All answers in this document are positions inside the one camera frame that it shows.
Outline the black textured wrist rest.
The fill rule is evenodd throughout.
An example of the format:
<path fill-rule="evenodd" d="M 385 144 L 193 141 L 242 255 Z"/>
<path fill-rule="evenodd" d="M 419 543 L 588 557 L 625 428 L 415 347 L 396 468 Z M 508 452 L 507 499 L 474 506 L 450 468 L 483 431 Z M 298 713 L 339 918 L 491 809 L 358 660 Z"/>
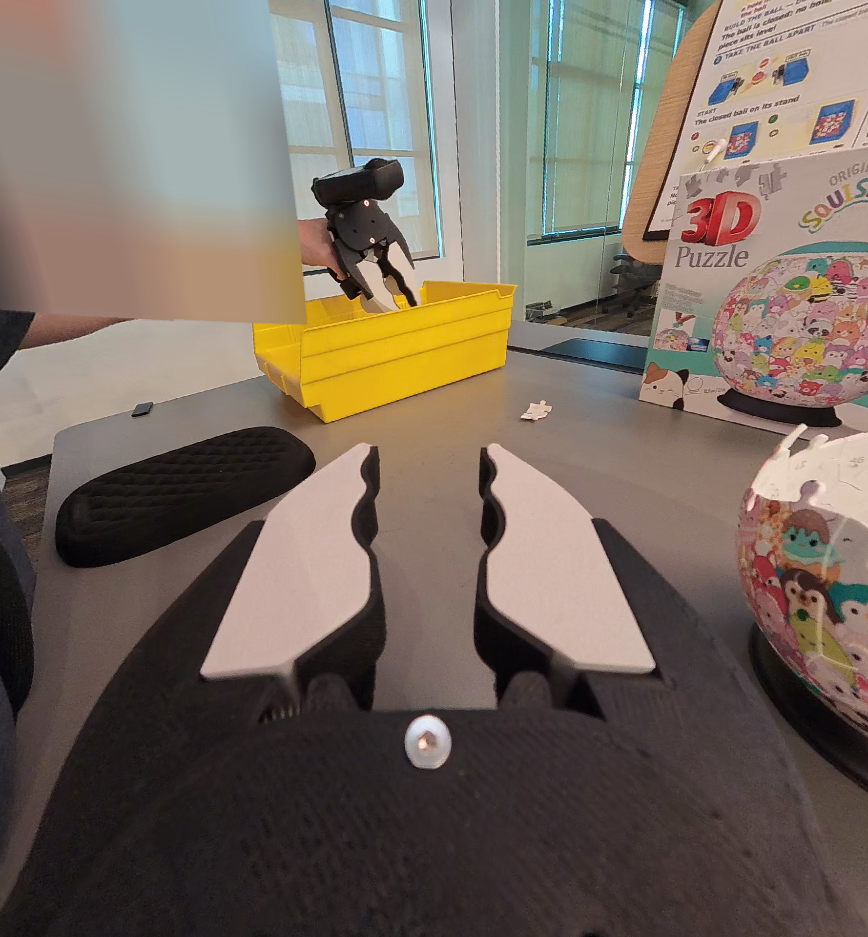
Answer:
<path fill-rule="evenodd" d="M 113 469 L 61 504 L 54 546 L 73 568 L 151 553 L 286 494 L 316 468 L 309 446 L 245 428 Z"/>

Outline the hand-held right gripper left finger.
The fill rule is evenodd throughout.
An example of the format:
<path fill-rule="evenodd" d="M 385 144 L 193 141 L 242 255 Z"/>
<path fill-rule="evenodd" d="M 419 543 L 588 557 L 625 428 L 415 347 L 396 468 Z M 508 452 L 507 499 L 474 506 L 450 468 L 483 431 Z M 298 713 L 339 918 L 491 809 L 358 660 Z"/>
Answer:
<path fill-rule="evenodd" d="M 365 680 L 386 639 L 378 533 L 380 453 L 359 443 L 291 489 L 264 520 L 201 676 L 323 673 Z"/>

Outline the person's left hand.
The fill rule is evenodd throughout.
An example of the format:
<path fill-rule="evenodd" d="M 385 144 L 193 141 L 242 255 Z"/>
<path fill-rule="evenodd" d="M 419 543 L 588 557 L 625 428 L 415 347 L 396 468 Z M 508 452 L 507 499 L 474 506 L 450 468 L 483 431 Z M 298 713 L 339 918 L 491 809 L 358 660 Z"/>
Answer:
<path fill-rule="evenodd" d="M 329 271 L 336 282 L 342 282 L 345 273 L 334 251 L 333 237 L 325 217 L 300 219 L 297 226 L 302 265 Z"/>

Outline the instruction sheet on black board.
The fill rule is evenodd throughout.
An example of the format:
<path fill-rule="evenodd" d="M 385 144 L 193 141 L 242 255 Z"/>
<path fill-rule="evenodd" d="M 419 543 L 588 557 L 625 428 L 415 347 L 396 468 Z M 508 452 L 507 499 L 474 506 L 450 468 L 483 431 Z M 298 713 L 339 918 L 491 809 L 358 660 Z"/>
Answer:
<path fill-rule="evenodd" d="M 646 241 L 689 173 L 868 148 L 868 1 L 720 4 Z"/>

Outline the teal puzzle box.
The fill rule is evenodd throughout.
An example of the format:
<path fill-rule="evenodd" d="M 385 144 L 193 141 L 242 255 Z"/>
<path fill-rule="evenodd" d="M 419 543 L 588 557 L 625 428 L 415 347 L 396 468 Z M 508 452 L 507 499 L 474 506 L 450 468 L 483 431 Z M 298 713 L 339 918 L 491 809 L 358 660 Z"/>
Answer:
<path fill-rule="evenodd" d="M 868 147 L 682 176 L 639 401 L 868 429 Z"/>

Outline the yellow plastic bin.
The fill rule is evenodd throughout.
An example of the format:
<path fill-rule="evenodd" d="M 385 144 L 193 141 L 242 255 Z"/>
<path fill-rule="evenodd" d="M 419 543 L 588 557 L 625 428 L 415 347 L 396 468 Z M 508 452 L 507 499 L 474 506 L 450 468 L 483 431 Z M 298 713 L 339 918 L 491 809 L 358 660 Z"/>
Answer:
<path fill-rule="evenodd" d="M 259 368 L 332 423 L 505 365 L 517 287 L 428 281 L 422 303 L 364 311 L 343 295 L 307 302 L 305 324 L 256 323 Z"/>

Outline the tall glass window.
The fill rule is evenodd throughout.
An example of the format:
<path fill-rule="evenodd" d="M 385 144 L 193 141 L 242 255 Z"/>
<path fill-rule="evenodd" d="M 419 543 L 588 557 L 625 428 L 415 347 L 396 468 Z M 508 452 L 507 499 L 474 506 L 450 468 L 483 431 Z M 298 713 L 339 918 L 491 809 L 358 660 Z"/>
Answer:
<path fill-rule="evenodd" d="M 532 3 L 529 244 L 620 231 L 669 67 L 696 17 L 687 2 Z"/>

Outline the person's left forearm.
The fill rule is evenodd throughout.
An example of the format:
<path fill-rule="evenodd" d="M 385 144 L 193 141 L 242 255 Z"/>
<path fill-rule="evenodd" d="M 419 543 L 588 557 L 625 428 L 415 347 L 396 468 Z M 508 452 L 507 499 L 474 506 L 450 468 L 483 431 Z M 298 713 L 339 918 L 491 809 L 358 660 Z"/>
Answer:
<path fill-rule="evenodd" d="M 37 313 L 19 348 L 24 350 L 65 343 L 130 321 L 123 318 Z"/>

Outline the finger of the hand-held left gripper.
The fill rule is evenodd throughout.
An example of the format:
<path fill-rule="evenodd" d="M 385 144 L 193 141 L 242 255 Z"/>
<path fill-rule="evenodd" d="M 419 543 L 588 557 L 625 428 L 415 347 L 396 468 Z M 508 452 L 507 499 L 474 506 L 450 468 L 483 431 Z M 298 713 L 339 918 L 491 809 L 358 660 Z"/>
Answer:
<path fill-rule="evenodd" d="M 363 258 L 351 271 L 352 279 L 361 293 L 361 303 L 366 311 L 383 313 L 398 311 L 399 306 L 390 289 L 394 279 L 394 266 L 389 260 Z"/>
<path fill-rule="evenodd" d="M 394 238 L 389 239 L 389 292 L 393 297 L 404 297 L 411 307 L 420 304 L 420 287 L 413 261 L 403 244 Z"/>

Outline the black round puzzle stand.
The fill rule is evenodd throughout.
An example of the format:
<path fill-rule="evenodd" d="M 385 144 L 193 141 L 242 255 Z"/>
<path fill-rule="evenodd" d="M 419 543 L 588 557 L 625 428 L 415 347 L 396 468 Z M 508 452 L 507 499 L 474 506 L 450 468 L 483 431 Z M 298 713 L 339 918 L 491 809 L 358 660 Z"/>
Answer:
<path fill-rule="evenodd" d="M 749 631 L 748 653 L 760 687 L 791 728 L 868 792 L 868 727 L 842 715 L 808 689 L 756 624 Z"/>

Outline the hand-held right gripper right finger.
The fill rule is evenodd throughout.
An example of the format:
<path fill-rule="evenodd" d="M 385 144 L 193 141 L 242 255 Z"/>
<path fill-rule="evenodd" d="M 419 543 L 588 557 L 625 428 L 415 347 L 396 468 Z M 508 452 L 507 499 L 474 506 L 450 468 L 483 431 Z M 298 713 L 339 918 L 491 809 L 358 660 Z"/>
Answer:
<path fill-rule="evenodd" d="M 587 509 L 498 443 L 480 452 L 479 494 L 475 649 L 494 676 L 654 673 Z"/>

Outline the black office chair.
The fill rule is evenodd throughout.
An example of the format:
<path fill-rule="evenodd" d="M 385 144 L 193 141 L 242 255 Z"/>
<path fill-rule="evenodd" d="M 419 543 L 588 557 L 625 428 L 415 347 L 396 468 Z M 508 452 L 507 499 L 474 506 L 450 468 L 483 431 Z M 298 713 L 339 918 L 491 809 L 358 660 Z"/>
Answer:
<path fill-rule="evenodd" d="M 610 274 L 615 276 L 615 291 L 604 298 L 604 304 L 622 311 L 628 319 L 639 312 L 654 310 L 662 275 L 661 264 L 646 264 L 629 254 L 617 253 Z"/>

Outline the colourful puzzle ball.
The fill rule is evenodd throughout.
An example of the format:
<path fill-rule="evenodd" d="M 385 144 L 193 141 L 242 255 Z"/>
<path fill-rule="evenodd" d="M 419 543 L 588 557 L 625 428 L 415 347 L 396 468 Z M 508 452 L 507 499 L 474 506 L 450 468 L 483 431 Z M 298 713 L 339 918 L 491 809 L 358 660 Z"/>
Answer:
<path fill-rule="evenodd" d="M 868 739 L 868 431 L 782 439 L 744 494 L 737 559 L 756 624 L 804 689 Z"/>

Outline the large paned window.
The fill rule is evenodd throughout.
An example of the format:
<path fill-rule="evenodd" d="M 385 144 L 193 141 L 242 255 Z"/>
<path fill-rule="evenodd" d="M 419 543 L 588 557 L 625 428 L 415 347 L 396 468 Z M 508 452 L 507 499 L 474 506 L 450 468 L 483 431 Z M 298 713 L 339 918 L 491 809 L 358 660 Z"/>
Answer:
<path fill-rule="evenodd" d="M 416 260 L 442 230 L 427 10 L 417 1 L 270 1 L 297 215 L 319 217 L 314 178 L 397 160 L 402 187 L 383 209 Z"/>

